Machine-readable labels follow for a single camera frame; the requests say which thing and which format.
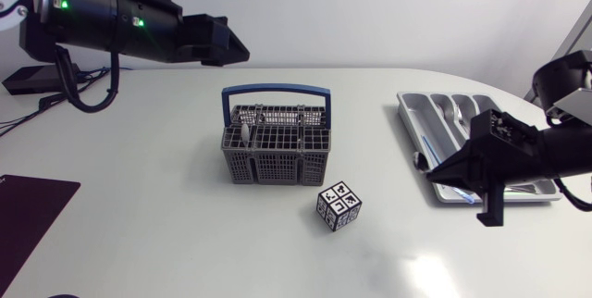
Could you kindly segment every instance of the table surface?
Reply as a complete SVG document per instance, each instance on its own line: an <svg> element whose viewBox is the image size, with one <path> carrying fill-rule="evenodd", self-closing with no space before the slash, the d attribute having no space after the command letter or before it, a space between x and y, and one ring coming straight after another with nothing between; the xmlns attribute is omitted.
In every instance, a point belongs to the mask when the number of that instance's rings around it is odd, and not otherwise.
<svg viewBox="0 0 592 298"><path fill-rule="evenodd" d="M345 228L331 232L316 214L319 187L231 183L220 91L257 82L331 90L324 187L344 180L364 201ZM84 100L98 102L107 83ZM0 174L81 183L5 297L590 296L592 217L562 199L507 206L505 226L485 228L480 207L439 203L413 169L402 91L486 93L545 127L513 95L431 71L123 71L106 111L62 104L0 139ZM0 120L29 114L39 97L1 92ZM230 103L323 100L250 93ZM588 177L566 182L589 192Z"/></svg>

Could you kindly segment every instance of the metal tray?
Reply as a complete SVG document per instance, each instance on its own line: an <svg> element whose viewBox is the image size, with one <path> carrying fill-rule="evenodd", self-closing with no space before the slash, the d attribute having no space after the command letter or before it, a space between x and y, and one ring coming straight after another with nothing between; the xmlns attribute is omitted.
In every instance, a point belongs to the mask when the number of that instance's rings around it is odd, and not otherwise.
<svg viewBox="0 0 592 298"><path fill-rule="evenodd" d="M490 108L500 109L486 94L475 93L397 93L399 114L412 137L417 151L428 158L430 168L433 162L431 152L424 141L429 140L432 151L439 160L446 160L457 152L468 140L471 118ZM549 202L561 199L557 186L550 180L536 181L531 184L509 186L504 193L506 202ZM514 192L517 189L534 190L536 193ZM466 203L466 200L451 187L434 183L436 197L443 203ZM481 199L470 193L476 203Z"/></svg>

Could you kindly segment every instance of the cable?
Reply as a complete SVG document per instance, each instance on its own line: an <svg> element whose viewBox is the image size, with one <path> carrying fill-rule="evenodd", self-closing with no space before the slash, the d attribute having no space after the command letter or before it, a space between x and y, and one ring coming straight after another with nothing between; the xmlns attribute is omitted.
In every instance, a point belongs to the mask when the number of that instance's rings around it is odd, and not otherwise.
<svg viewBox="0 0 592 298"><path fill-rule="evenodd" d="M561 181L561 179L553 179L553 182L555 182L555 184L557 184L557 187L559 187L559 191L565 195L565 198L568 199L572 203L573 206L575 206L576 208L578 208L579 210L582 210L582 211L586 211L586 212L592 211L592 204L584 202L581 199L577 198L575 195L573 195L567 189L567 187L565 187L565 185L563 184L563 181Z"/></svg>
<svg viewBox="0 0 592 298"><path fill-rule="evenodd" d="M109 68L102 68L101 69L101 72L99 73L99 75L96 76L96 77L93 77L91 80L88 80L88 83L85 84L84 86L82 86L78 90L78 92L79 93L84 92L91 85L93 85L93 83L95 83L96 81L99 81L101 78L103 78L104 76L106 76L107 73L109 73ZM33 113L30 113L29 115L24 116L22 118L15 118L15 119L13 119L11 121L2 122L2 123L6 123L6 125L0 127L0 137L6 135L11 130L13 130L16 127L20 126L21 124L23 124L23 123L31 120L32 118L37 117L38 115L42 114L43 112L45 112L49 108L51 108L53 106L56 106L58 104L61 104L64 101L66 101L66 96L63 93L53 94L53 95L50 95L50 96L46 96L44 98L41 98L39 100L39 109L37 111L35 111Z"/></svg>
<svg viewBox="0 0 592 298"><path fill-rule="evenodd" d="M0 124L8 124L8 123L13 123L13 122L15 122L15 121L18 121L18 120L20 120L20 119L22 119L22 118L15 118L15 119L13 119L13 120L10 120L10 121L0 122Z"/></svg>
<svg viewBox="0 0 592 298"><path fill-rule="evenodd" d="M62 82L64 93L68 101L76 108L85 113L96 113L107 108L117 95L119 88L119 54L111 52L111 87L107 90L107 97L98 105L88 106L84 104L79 96L77 81L72 70L72 63L68 50L57 45L55 47L55 65L57 66L57 73Z"/></svg>
<svg viewBox="0 0 592 298"><path fill-rule="evenodd" d="M553 122L553 118L550 116L547 116L547 124L549 125L549 127L554 128L554 127L559 127L561 125L561 123L555 123Z"/></svg>
<svg viewBox="0 0 592 298"><path fill-rule="evenodd" d="M109 70L111 70L111 68L109 68L109 67L102 67L102 68L98 68L98 69L91 70L91 71L81 71L81 72L78 72L76 74L76 76L79 79L83 79L84 81L90 81L90 80L93 79L93 77L89 77L89 76L92 76L93 74L95 74L95 73L97 73L99 71L109 71ZM132 68L119 67L119 70L133 70L133 69Z"/></svg>

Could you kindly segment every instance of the dark purple mat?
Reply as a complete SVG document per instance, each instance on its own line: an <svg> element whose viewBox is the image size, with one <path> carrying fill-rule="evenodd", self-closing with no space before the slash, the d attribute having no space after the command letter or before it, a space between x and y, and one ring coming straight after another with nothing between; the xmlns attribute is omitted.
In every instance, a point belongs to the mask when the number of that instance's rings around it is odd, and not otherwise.
<svg viewBox="0 0 592 298"><path fill-rule="evenodd" d="M79 187L70 181L0 177L0 296Z"/></svg>

